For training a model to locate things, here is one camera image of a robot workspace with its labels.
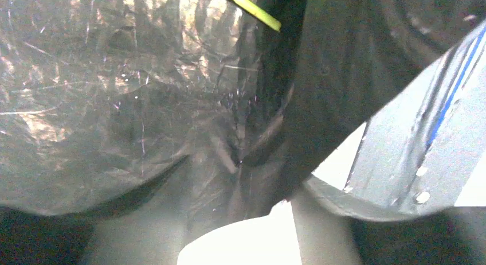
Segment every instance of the yellow-green stick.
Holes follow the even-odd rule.
[[[250,0],[232,0],[232,1],[234,1],[234,3],[236,3],[238,6],[246,10],[248,13],[250,13],[257,19],[261,20],[263,23],[270,26],[270,28],[272,28],[273,30],[280,32],[280,28],[282,27],[280,21],[276,20],[270,14],[263,11],[260,7],[255,5]]]

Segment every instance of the yellow strip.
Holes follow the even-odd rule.
[[[280,32],[282,24],[280,21],[276,20],[274,17],[269,15],[267,12],[263,11],[260,7],[255,5],[250,0],[232,0],[242,9],[246,10],[248,13],[261,20],[263,23],[267,24],[273,30]]]

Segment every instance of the white surface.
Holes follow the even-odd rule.
[[[312,174],[331,186],[343,190],[359,144],[364,139],[365,128],[366,123],[358,127]]]
[[[187,245],[177,260],[177,265],[240,264],[302,264],[289,202],[277,204],[268,216],[205,234]]]
[[[455,206],[486,206],[486,152],[463,187]]]

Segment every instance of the wrinkled plastic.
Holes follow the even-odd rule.
[[[0,0],[0,204],[84,212],[189,156],[232,176],[259,25],[226,0]]]

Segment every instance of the blue line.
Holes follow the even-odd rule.
[[[474,48],[472,49],[472,52],[468,57],[468,61],[466,62],[466,65],[464,66],[463,71],[461,72],[461,75],[459,76],[459,80],[457,81],[456,86],[452,90],[451,95],[447,99],[447,102],[445,103],[444,108],[441,111],[441,115],[440,115],[436,125],[434,126],[434,131],[430,135],[429,141],[427,142],[428,146],[430,146],[434,142],[434,140],[436,139],[437,132],[439,130],[439,127],[442,125],[442,122],[444,121],[445,114],[450,109],[450,105],[452,103],[452,100],[454,99],[454,95],[456,94],[457,90],[459,89],[459,86],[461,85],[461,82],[464,79],[464,76],[466,75],[466,70],[469,68],[469,65],[471,64],[472,58],[474,57],[474,55],[475,55],[475,53],[476,53],[476,51],[479,47],[479,44],[481,43],[481,40],[483,39],[485,33],[486,33],[486,27],[481,31],[481,34],[477,37],[476,45],[474,45]]]

